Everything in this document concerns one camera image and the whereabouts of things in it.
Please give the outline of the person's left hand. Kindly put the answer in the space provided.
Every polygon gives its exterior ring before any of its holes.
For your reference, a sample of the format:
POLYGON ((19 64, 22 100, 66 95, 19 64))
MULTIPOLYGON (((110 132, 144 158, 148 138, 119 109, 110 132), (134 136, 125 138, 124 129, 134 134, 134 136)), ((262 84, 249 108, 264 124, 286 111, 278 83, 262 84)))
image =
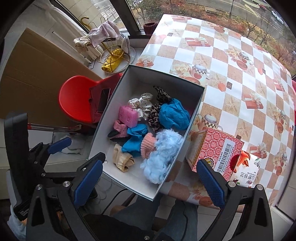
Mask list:
POLYGON ((13 232, 18 240, 26 240, 26 225, 18 220, 17 216, 13 211, 13 207, 10 206, 11 215, 7 221, 10 230, 13 232))

